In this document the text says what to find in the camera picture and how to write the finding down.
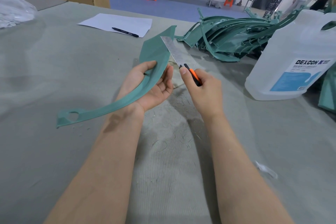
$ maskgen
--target clear plastic piece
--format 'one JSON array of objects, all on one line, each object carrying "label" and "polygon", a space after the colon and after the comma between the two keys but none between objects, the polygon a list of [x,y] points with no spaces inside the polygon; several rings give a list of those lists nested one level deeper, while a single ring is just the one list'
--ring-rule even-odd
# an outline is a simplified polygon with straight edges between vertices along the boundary
[{"label": "clear plastic piece", "polygon": [[33,20],[37,10],[25,0],[0,0],[0,28]]},{"label": "clear plastic piece", "polygon": [[255,164],[260,171],[262,171],[264,173],[268,173],[273,179],[278,178],[277,173],[274,172],[273,170],[271,170],[270,168],[268,168],[267,166],[259,164],[257,161],[255,161]]}]

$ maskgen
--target blue label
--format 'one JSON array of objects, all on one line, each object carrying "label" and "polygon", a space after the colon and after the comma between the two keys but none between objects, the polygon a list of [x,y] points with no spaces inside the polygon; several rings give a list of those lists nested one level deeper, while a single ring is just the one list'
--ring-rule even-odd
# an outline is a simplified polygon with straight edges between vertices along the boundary
[{"label": "blue label", "polygon": [[304,90],[320,73],[312,76],[311,73],[284,72],[271,91]]}]

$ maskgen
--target jug label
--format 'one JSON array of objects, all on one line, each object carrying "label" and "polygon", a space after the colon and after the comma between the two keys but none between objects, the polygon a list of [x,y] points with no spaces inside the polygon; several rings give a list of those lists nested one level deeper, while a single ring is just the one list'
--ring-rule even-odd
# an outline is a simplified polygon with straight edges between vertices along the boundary
[{"label": "jug label", "polygon": [[270,91],[304,90],[333,63],[333,59],[295,59]]}]

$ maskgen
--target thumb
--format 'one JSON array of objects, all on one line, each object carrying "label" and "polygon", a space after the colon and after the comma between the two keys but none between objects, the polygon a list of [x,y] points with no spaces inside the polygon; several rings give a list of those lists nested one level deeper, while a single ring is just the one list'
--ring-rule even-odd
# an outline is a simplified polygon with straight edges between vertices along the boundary
[{"label": "thumb", "polygon": [[187,68],[181,67],[180,74],[189,92],[197,89],[197,85],[194,82],[194,79]]}]

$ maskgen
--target hand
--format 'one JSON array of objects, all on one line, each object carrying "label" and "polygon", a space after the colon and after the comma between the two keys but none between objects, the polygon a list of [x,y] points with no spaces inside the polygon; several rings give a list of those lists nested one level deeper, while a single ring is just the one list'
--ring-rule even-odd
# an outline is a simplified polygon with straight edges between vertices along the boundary
[{"label": "hand", "polygon": [[196,109],[201,114],[203,120],[211,119],[217,115],[223,115],[223,95],[221,81],[202,69],[196,69],[195,73],[202,81],[202,86],[198,87],[185,67],[180,68],[180,74]]},{"label": "hand", "polygon": [[[121,99],[132,90],[134,90],[144,79],[144,73],[155,67],[156,61],[148,61],[133,67],[133,69],[126,76],[123,85],[120,88],[118,99]],[[142,98],[138,99],[134,103],[143,108],[144,112],[152,109],[153,107],[161,104],[165,101],[173,92],[173,83],[171,78],[173,77],[173,67],[167,65],[161,78],[156,85]]]}]

